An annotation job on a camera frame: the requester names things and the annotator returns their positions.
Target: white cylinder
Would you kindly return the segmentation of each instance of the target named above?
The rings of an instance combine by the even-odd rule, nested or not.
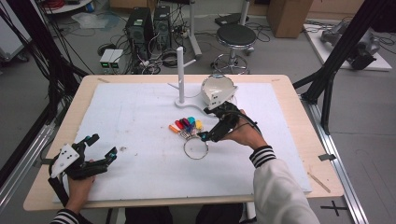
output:
[[[184,104],[184,61],[183,48],[177,48],[178,100]]]

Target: desktop computer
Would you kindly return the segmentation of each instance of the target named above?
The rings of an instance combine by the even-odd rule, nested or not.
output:
[[[127,38],[140,59],[148,60],[154,47],[154,29],[152,27],[151,13],[148,7],[135,7],[125,25]]]
[[[154,29],[157,49],[172,48],[171,9],[169,6],[157,6],[154,11]]]

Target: black stool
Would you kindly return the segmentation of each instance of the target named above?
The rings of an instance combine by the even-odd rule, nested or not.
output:
[[[216,33],[216,39],[225,47],[231,49],[229,54],[220,54],[212,63],[216,72],[222,74],[244,74],[248,70],[247,61],[235,54],[236,49],[248,49],[256,41],[256,34],[250,28],[240,24],[223,25]]]

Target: floor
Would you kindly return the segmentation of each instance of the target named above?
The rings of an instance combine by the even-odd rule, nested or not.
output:
[[[61,28],[67,30],[66,39],[95,74],[102,74],[97,49],[114,41],[121,34],[125,21],[111,17],[106,29],[82,30],[71,21],[73,14],[57,18]],[[214,23],[217,15],[196,19],[196,33],[213,34],[219,27]],[[250,22],[266,25],[265,18],[251,17]],[[270,41],[257,41],[255,51],[248,57],[251,74],[284,74],[291,82],[316,72],[321,63],[305,34],[298,38],[274,38],[271,31],[263,31]],[[212,74],[210,63],[228,50],[217,43],[212,35],[197,35],[203,57],[186,68],[186,74]],[[185,62],[193,58],[189,41],[186,43]],[[396,46],[387,46],[396,51]],[[381,49],[380,55],[393,67],[396,56]],[[73,63],[87,70],[72,53]],[[3,166],[13,149],[48,102],[48,82],[33,60],[28,63],[13,60],[0,67],[0,165]],[[161,74],[176,74],[176,68],[162,67]],[[364,212],[371,223],[396,223],[396,70],[389,72],[351,71],[340,69],[334,81],[330,132],[340,153],[349,178],[356,190]],[[307,87],[297,90],[306,91]],[[26,212],[23,201],[35,179],[37,167],[29,174],[0,214],[2,223],[48,223],[55,211]],[[309,200],[321,223],[353,223],[343,198]],[[328,209],[323,206],[335,206]],[[175,223],[193,223],[199,206],[172,207]],[[105,223],[106,209],[84,210],[93,223]]]

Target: black and white striped sleeve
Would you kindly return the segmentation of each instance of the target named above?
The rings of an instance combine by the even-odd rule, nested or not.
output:
[[[78,224],[78,216],[68,209],[62,209],[50,224]]]
[[[250,160],[253,162],[254,167],[259,168],[265,162],[276,159],[272,147],[265,146],[259,147],[250,155]]]

